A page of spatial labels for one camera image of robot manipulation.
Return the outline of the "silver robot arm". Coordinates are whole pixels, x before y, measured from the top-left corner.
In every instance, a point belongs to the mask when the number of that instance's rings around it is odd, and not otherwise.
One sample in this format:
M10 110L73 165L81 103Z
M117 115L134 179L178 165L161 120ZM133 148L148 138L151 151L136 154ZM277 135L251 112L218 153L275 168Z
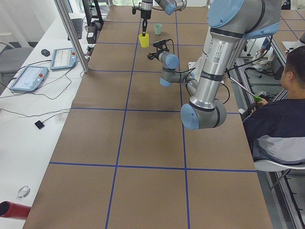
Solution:
M179 59L161 46L147 55L163 64L160 84L184 84L191 98L181 108L183 125L191 130L215 128L224 123L226 108L215 96L223 80L235 44L241 39L262 38L275 34L280 25L280 0L214 0L208 11L210 41L206 59L196 80L191 73L178 73Z
M187 5L186 0L156 0L155 1L167 15L172 15L175 11L181 11L185 9ZM142 36L145 37L147 30L148 20L151 18L151 12L153 8L152 0L142 0L138 7L141 12L142 22Z

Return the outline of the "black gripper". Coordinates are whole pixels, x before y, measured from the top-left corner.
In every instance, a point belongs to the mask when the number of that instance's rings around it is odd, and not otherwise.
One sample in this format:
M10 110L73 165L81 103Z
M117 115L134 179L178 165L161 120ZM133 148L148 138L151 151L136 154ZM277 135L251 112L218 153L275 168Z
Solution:
M170 52L167 45L166 45L167 41L157 41L157 42L154 42L152 45L153 47L156 48L156 53L148 53L147 54L147 58L149 60L153 60L155 58L159 58L159 55L162 53L162 52Z
M141 9L141 18L143 19L142 22L142 36L145 36L147 31L147 20L151 19L151 10Z

